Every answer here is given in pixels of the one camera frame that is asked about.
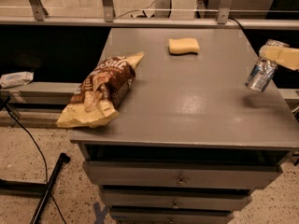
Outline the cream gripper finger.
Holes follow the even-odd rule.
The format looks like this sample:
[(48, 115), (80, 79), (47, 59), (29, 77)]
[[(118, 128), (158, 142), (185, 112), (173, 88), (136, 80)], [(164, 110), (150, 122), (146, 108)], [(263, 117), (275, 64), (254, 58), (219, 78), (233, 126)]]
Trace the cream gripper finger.
[(299, 69), (299, 49), (264, 45), (260, 48), (259, 54), (288, 69)]

